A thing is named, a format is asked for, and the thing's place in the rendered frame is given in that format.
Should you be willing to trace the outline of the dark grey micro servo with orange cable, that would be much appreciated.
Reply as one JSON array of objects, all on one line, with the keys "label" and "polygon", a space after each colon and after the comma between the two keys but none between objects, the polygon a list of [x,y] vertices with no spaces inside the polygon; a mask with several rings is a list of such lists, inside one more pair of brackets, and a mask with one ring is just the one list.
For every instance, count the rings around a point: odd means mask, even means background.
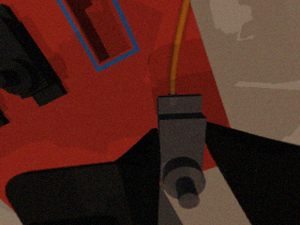
[{"label": "dark grey micro servo with orange cable", "polygon": [[176,71],[190,0],[183,0],[172,48],[170,93],[157,96],[161,189],[184,209],[195,208],[205,187],[203,152],[206,117],[201,94],[177,95]]}]

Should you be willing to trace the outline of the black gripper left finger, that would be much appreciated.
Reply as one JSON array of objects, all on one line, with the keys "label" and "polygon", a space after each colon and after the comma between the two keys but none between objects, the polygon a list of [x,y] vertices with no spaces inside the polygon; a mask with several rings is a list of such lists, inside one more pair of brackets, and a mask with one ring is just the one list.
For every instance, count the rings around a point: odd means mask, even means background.
[{"label": "black gripper left finger", "polygon": [[23,172],[5,185],[23,225],[65,218],[115,216],[120,225],[158,225],[158,129],[115,161]]}]

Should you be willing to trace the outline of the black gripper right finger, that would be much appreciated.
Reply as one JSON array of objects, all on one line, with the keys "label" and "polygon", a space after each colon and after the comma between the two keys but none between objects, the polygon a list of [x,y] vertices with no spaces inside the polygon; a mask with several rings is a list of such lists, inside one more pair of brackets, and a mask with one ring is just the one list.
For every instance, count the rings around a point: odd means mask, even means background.
[{"label": "black gripper right finger", "polygon": [[300,225],[300,146],[206,122],[205,143],[251,225]]}]

